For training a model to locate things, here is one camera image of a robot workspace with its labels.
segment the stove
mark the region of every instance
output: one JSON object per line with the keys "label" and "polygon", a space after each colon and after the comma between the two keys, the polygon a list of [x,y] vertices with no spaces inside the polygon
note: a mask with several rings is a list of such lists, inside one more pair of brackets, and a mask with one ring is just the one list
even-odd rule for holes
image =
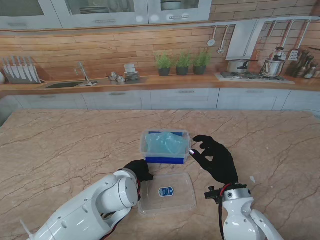
{"label": "stove", "polygon": [[295,84],[293,81],[289,81],[283,76],[263,76],[252,72],[238,73],[224,71],[215,73],[215,76],[219,81]]}

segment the wall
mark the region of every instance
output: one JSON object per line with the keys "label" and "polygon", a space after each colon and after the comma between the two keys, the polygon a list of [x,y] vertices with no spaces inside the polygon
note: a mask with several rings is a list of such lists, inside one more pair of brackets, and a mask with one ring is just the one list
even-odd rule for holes
{"label": "wall", "polygon": [[319,16],[319,0],[213,0],[210,21]]}
{"label": "wall", "polygon": [[[234,27],[230,26],[225,41],[225,53],[217,53],[225,27],[218,27],[215,46],[208,70],[219,71]],[[31,56],[37,63],[39,76],[46,81],[79,79],[74,68],[84,63],[90,78],[104,78],[110,72],[124,72],[124,64],[134,63],[141,75],[155,75],[155,54],[166,51],[178,55],[182,50],[200,53],[207,47],[213,28],[166,29],[141,32],[99,33],[82,35],[0,36],[0,56]]]}
{"label": "wall", "polygon": [[[210,22],[243,20],[252,18],[319,15],[319,2],[316,0],[213,0]],[[319,24],[312,23],[303,41],[303,47],[319,46]],[[255,52],[273,49],[281,44],[288,23],[278,23],[273,35],[266,40],[271,23],[265,24],[257,42]],[[302,33],[303,22],[296,22],[285,46],[286,51],[294,48],[297,37]],[[182,50],[197,54],[202,51],[211,53],[208,72],[221,72],[227,69],[225,60],[234,27],[227,32],[225,52],[217,53],[225,27],[217,28],[213,47],[207,49],[213,27],[166,29],[156,27],[148,31],[48,34],[48,35],[1,35],[0,57],[31,56],[36,62],[39,75],[46,81],[74,80],[74,68],[82,61],[90,78],[104,78],[110,72],[124,72],[124,64],[134,63],[142,76],[156,75],[155,54],[162,51],[178,55]],[[268,52],[259,54],[261,62]],[[251,64],[254,70],[261,66]]]}

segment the blue container base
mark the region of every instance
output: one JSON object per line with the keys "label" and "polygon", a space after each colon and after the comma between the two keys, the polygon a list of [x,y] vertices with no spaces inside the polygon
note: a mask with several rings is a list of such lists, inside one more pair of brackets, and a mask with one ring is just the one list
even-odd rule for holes
{"label": "blue container base", "polygon": [[185,164],[185,159],[183,157],[146,156],[145,161],[149,164]]}

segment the glass cabinet door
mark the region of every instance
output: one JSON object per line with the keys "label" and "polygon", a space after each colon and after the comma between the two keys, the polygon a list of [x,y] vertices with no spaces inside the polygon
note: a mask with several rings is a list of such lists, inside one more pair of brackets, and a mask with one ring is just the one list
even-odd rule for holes
{"label": "glass cabinet door", "polygon": [[149,23],[207,21],[212,0],[147,0]]}
{"label": "glass cabinet door", "polygon": [[61,27],[50,0],[0,0],[0,29]]}
{"label": "glass cabinet door", "polygon": [[64,28],[148,24],[147,0],[52,0]]}

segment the green herb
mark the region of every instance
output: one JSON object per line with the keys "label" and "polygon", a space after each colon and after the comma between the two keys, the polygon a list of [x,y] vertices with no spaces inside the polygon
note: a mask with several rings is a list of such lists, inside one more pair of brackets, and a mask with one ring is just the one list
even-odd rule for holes
{"label": "green herb", "polygon": [[161,55],[155,56],[156,65],[158,69],[166,69],[172,66],[172,59],[164,51]]}
{"label": "green herb", "polygon": [[177,67],[189,67],[191,64],[191,55],[189,52],[182,51],[179,58],[175,61]]}
{"label": "green herb", "polygon": [[195,57],[195,59],[193,60],[193,66],[207,66],[210,63],[210,58],[210,53],[203,51]]}

